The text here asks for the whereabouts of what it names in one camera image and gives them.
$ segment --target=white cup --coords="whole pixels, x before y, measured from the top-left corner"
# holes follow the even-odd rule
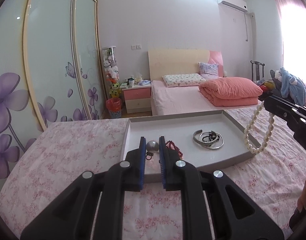
[[[129,85],[130,85],[132,88],[134,87],[134,83],[135,83],[135,80],[134,80],[134,79],[129,81]]]

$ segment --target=floral tablecloth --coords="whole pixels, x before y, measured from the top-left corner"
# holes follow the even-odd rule
[[[228,112],[245,126],[253,110]],[[260,142],[268,117],[262,111],[251,132]],[[224,172],[289,236],[288,221],[306,179],[306,152],[285,122],[275,119],[266,150]],[[103,172],[119,162],[127,120],[55,123],[36,140],[0,193],[0,215],[16,236],[83,171]],[[180,193],[158,183],[126,192],[123,239],[182,239]]]

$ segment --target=tray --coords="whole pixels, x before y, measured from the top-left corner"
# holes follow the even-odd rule
[[[128,120],[122,146],[121,161],[125,160],[128,151],[137,149],[141,136],[146,142],[157,140],[160,136],[165,141],[173,141],[183,153],[183,159],[201,171],[212,172],[243,162],[254,155],[244,145],[244,127],[224,110],[173,114],[150,117],[137,117]],[[193,140],[197,130],[213,130],[223,136],[224,145],[220,149],[207,149]],[[253,147],[260,143],[249,135]],[[160,182],[161,170],[159,154],[145,163],[146,183]]]

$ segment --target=headboard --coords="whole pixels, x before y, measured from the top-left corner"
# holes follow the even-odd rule
[[[199,62],[219,64],[223,76],[221,52],[207,49],[151,49],[148,51],[151,81],[163,80],[164,75],[199,73]]]

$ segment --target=curtain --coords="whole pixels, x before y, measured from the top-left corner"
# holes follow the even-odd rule
[[[306,84],[306,6],[301,0],[275,0],[283,38],[283,66]]]

